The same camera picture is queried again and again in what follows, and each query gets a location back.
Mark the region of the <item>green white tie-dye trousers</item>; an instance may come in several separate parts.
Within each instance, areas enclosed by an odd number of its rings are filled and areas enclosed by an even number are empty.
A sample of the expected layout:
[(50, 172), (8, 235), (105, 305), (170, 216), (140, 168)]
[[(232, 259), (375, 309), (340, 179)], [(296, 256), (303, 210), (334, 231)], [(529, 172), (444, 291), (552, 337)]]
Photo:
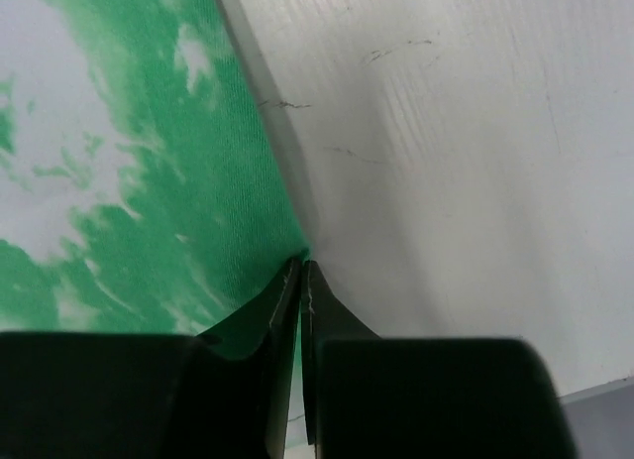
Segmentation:
[(195, 336), (306, 250), (220, 0), (1, 0), (1, 336)]

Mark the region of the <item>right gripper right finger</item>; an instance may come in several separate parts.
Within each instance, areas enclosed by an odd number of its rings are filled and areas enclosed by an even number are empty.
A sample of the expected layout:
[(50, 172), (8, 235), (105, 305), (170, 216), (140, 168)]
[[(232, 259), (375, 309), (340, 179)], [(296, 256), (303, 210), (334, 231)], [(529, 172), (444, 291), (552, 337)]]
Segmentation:
[(512, 338), (382, 338), (301, 279), (306, 433), (319, 458), (574, 458), (545, 363)]

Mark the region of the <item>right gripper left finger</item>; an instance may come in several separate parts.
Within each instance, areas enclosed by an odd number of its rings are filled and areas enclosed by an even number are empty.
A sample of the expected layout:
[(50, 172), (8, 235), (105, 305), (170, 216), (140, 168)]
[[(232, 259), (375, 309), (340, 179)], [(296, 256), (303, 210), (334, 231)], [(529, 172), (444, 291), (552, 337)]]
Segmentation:
[(5, 332), (5, 458), (280, 458), (301, 264), (195, 335)]

